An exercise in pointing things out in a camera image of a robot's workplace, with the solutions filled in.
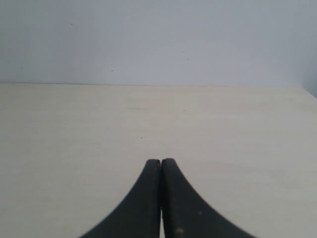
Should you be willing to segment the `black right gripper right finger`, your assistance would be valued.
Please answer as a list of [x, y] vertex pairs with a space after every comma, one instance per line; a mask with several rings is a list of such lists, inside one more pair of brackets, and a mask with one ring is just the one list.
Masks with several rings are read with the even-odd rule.
[[237, 238], [239, 229], [193, 189], [174, 159], [161, 165], [161, 208], [166, 238]]

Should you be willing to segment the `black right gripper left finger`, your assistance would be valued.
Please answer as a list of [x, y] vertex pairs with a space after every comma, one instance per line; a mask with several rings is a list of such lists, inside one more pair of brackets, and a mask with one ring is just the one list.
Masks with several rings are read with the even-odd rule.
[[149, 159], [118, 206], [84, 238], [158, 238], [160, 236], [160, 160]]

